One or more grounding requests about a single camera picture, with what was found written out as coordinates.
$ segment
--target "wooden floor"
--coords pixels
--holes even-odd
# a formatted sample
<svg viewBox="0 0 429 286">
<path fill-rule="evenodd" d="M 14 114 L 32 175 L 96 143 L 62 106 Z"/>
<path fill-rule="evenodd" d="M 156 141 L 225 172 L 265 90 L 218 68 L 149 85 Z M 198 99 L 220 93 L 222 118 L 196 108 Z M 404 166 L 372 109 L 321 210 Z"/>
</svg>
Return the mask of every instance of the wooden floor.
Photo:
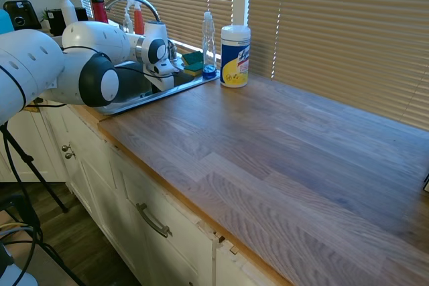
<svg viewBox="0 0 429 286">
<path fill-rule="evenodd" d="M 37 212 L 44 241 L 55 248 L 87 286 L 140 285 L 99 227 L 65 184 L 51 184 L 70 209 L 63 214 L 41 184 L 25 184 Z M 0 197 L 19 193 L 17 184 L 1 184 Z"/>
</svg>

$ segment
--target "countertop edge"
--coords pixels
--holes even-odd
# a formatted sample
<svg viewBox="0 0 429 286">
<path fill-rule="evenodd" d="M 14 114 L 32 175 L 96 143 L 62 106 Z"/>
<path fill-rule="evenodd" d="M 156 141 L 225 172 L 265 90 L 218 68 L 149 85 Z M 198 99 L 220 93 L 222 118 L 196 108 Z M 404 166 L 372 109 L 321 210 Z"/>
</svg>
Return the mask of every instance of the countertop edge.
<svg viewBox="0 0 429 286">
<path fill-rule="evenodd" d="M 260 256 L 255 254 L 249 247 L 245 246 L 238 238 L 236 238 L 233 234 L 231 234 L 227 229 L 225 229 L 221 224 L 213 220 L 206 212 L 201 210 L 194 202 L 189 200 L 186 196 L 184 196 L 179 190 L 177 190 L 172 184 L 170 184 L 167 180 L 165 180 L 162 176 L 160 176 L 156 171 L 154 171 L 150 166 L 148 166 L 145 162 L 143 162 L 138 156 L 136 156 L 133 152 L 128 150 L 121 142 L 116 140 L 109 132 L 104 130 L 100 123 L 104 120 L 99 121 L 97 125 L 97 130 L 114 146 L 118 147 L 126 156 L 132 159 L 136 164 L 142 168 L 142 170 L 146 171 L 150 176 L 152 176 L 157 183 L 159 183 L 163 188 L 169 191 L 174 197 L 176 197 L 181 203 L 190 208 L 197 216 L 201 217 L 205 222 L 207 222 L 213 229 L 217 232 L 220 232 L 227 240 L 231 241 L 241 252 L 242 255 L 245 256 L 247 260 L 249 260 L 256 267 L 261 269 L 261 271 L 267 276 L 268 279 L 273 281 L 278 285 L 283 286 L 294 286 L 290 281 L 288 281 L 285 277 L 280 275 L 273 267 L 267 264 Z"/>
<path fill-rule="evenodd" d="M 203 219 L 207 224 L 209 224 L 213 229 L 222 234 L 227 240 L 233 243 L 240 251 L 240 253 L 253 265 L 261 270 L 262 273 L 266 275 L 268 279 L 273 281 L 277 285 L 283 286 L 294 286 L 290 281 L 285 277 L 279 274 L 273 267 L 267 264 L 260 256 L 255 254 L 249 247 L 245 246 L 238 238 L 231 234 L 227 229 L 225 229 L 221 224 L 213 220 L 206 212 L 201 210 L 194 202 L 189 200 L 184 196 L 179 190 L 177 190 L 172 184 L 165 180 L 161 175 L 159 175 L 155 170 L 143 162 L 138 156 L 126 148 L 121 142 L 116 140 L 109 132 L 104 130 L 100 123 L 115 117 L 114 115 L 101 115 L 98 112 L 94 111 L 92 108 L 87 106 L 70 106 L 72 112 L 76 113 L 78 117 L 84 121 L 87 127 L 90 127 L 91 130 L 97 131 L 103 136 L 103 139 L 106 139 L 109 143 L 113 144 L 119 148 L 127 157 L 133 160 L 142 170 L 150 174 L 157 183 L 159 183 L 164 189 L 171 193 L 175 198 L 177 198 L 181 203 L 191 209 L 197 216 Z"/>
</svg>

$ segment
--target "green sponge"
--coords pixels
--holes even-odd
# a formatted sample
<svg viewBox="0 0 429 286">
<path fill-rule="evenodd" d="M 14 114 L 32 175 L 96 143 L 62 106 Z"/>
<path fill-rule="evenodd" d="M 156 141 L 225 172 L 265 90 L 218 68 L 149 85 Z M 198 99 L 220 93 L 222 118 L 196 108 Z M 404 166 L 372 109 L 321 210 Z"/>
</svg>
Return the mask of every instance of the green sponge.
<svg viewBox="0 0 429 286">
<path fill-rule="evenodd" d="M 202 73 L 202 62 L 198 62 L 189 66 L 185 66 L 183 73 L 191 76 L 198 76 Z"/>
<path fill-rule="evenodd" d="M 202 52 L 193 52 L 189 54 L 182 55 L 183 61 L 186 65 L 193 65 L 195 63 L 202 62 Z"/>
</svg>

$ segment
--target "dish soap bottle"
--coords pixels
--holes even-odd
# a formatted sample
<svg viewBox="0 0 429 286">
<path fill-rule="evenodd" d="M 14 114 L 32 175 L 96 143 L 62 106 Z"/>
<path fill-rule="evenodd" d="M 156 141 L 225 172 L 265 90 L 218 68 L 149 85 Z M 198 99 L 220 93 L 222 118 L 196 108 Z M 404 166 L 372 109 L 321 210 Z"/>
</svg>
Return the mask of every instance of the dish soap bottle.
<svg viewBox="0 0 429 286">
<path fill-rule="evenodd" d="M 133 21 L 131 20 L 128 9 L 133 5 L 133 2 L 128 0 L 127 6 L 125 7 L 125 16 L 123 18 L 123 31 L 125 33 L 134 33 Z"/>
<path fill-rule="evenodd" d="M 140 3 L 136 1 L 134 1 L 134 21 L 135 21 L 134 32 L 138 35 L 144 35 L 145 24 L 143 21 L 143 15 L 141 14 Z"/>
<path fill-rule="evenodd" d="M 212 78 L 216 76 L 216 47 L 215 47 L 215 23 L 209 11 L 204 13 L 202 22 L 202 76 Z"/>
</svg>

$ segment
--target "chrome faucet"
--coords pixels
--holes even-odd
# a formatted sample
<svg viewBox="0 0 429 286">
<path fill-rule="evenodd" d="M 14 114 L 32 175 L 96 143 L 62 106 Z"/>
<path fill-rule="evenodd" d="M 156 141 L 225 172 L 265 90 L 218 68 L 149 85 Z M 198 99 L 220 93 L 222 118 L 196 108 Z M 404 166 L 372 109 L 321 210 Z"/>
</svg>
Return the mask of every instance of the chrome faucet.
<svg viewBox="0 0 429 286">
<path fill-rule="evenodd" d="M 105 4 L 105 9 L 106 11 L 110 11 L 110 8 L 112 8 L 112 6 L 118 2 L 120 2 L 122 0 L 109 0 L 108 2 L 106 2 Z M 134 0 L 134 1 L 138 1 L 139 3 L 143 3 L 155 16 L 156 21 L 161 21 L 160 15 L 159 13 L 156 11 L 156 8 L 147 0 Z"/>
</svg>

